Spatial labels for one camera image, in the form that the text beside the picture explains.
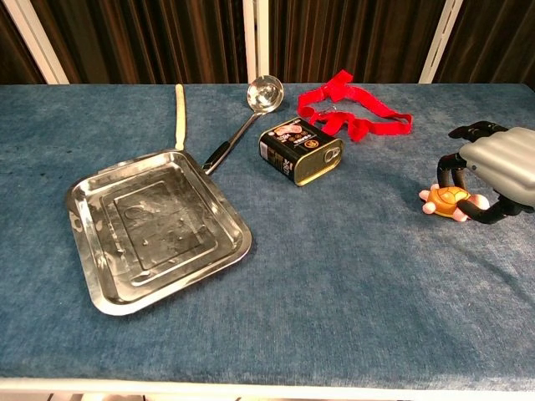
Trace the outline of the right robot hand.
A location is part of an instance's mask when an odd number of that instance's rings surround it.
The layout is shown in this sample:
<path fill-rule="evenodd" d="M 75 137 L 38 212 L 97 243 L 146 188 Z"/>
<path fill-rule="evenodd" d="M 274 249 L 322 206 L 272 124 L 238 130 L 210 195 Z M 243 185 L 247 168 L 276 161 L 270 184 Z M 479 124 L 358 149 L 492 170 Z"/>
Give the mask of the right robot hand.
<path fill-rule="evenodd" d="M 459 200 L 453 206 L 455 220 L 471 218 L 494 224 L 507 216 L 534 212 L 533 130 L 479 121 L 454 129 L 449 136 L 469 142 L 458 152 L 440 158 L 438 186 L 453 183 L 463 189 L 464 170 L 468 169 L 498 194 L 498 201 L 485 210 L 469 200 Z"/>

